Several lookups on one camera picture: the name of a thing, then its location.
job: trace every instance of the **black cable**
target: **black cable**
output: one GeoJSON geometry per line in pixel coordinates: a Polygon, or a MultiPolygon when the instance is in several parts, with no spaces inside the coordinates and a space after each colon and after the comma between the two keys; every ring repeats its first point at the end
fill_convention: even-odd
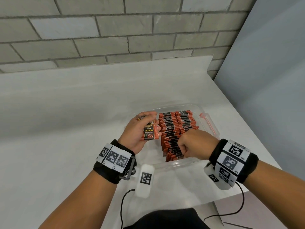
{"type": "Polygon", "coordinates": [[[123,228],[123,218],[122,218],[123,201],[124,201],[125,196],[126,196],[129,192],[132,192],[132,191],[135,191],[135,189],[131,189],[131,190],[127,191],[127,192],[124,194],[123,198],[122,198],[121,212],[120,212],[120,214],[121,214],[121,222],[122,222],[122,224],[121,224],[121,229],[123,228]]]}
{"type": "MultiPolygon", "coordinates": [[[[242,188],[240,187],[240,185],[237,182],[235,182],[235,183],[239,186],[240,190],[242,191],[242,188]]],[[[235,214],[237,214],[238,212],[240,212],[242,210],[242,207],[244,206],[244,203],[245,203],[245,195],[244,195],[244,192],[242,191],[242,206],[239,208],[238,211],[236,211],[234,213],[230,213],[230,214],[224,214],[224,215],[211,215],[209,217],[206,217],[204,220],[206,220],[206,219],[208,219],[210,217],[214,217],[214,216],[235,215],[235,214]]]]}

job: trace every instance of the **black shirt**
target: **black shirt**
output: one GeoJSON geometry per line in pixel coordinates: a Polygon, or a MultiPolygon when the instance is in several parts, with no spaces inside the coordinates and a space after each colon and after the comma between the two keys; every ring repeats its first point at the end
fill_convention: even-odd
{"type": "Polygon", "coordinates": [[[158,210],[151,212],[135,224],[124,229],[210,229],[197,215],[194,208],[158,210]]]}

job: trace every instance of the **plastic storage container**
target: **plastic storage container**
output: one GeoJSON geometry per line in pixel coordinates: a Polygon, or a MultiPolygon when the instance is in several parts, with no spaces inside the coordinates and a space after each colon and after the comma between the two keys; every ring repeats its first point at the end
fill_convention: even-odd
{"type": "MultiPolygon", "coordinates": [[[[199,126],[200,130],[204,130],[211,135],[219,139],[219,132],[212,122],[210,116],[204,112],[204,110],[196,104],[183,104],[178,106],[162,107],[151,110],[143,111],[156,111],[158,114],[163,112],[174,112],[182,110],[191,110],[193,112],[193,118],[196,120],[196,125],[199,126]]],[[[133,113],[128,121],[135,117],[139,112],[133,113]]],[[[153,165],[155,170],[163,170],[167,168],[173,168],[181,165],[190,165],[194,162],[200,161],[197,158],[184,158],[181,160],[165,162],[165,157],[163,157],[163,151],[161,147],[161,140],[151,140],[146,143],[141,153],[136,155],[136,160],[139,165],[148,164],[153,165]]]]}

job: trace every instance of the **wristband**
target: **wristband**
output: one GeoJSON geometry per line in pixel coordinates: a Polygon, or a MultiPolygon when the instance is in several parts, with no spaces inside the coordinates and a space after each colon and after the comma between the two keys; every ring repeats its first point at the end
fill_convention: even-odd
{"type": "Polygon", "coordinates": [[[234,186],[236,181],[243,183],[255,170],[258,157],[245,146],[222,139],[209,160],[215,166],[215,174],[230,186],[234,186]]]}
{"type": "Polygon", "coordinates": [[[118,184],[120,179],[129,180],[132,168],[136,166],[135,153],[121,145],[117,140],[106,144],[99,156],[93,170],[108,181],[118,184]]]}

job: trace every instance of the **forearm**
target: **forearm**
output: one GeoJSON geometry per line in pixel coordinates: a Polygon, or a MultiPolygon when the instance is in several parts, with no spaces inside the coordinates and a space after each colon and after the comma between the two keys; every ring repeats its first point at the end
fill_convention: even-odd
{"type": "Polygon", "coordinates": [[[288,228],[305,228],[305,182],[259,161],[243,183],[288,228]]]}
{"type": "Polygon", "coordinates": [[[91,171],[39,229],[100,229],[116,186],[95,171],[91,171]]]}

